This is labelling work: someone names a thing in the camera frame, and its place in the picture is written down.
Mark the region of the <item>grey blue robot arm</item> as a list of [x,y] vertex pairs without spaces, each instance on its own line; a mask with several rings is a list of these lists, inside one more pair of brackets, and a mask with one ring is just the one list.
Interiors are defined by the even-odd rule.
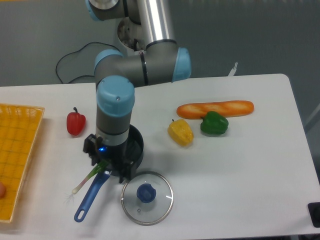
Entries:
[[188,79],[191,58],[174,37],[167,0],[88,0],[92,19],[128,18],[142,29],[142,53],[128,57],[118,50],[100,52],[94,62],[96,131],[83,147],[93,164],[108,160],[107,170],[119,181],[135,177],[142,156],[137,152],[131,125],[135,88]]

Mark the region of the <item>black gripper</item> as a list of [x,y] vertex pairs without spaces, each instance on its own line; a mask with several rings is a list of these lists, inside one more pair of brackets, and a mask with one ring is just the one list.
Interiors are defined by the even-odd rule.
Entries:
[[92,166],[102,160],[108,161],[109,164],[104,170],[119,177],[120,184],[136,176],[137,135],[135,133],[130,133],[124,143],[116,146],[105,145],[101,137],[90,134],[84,140],[83,151],[89,155]]

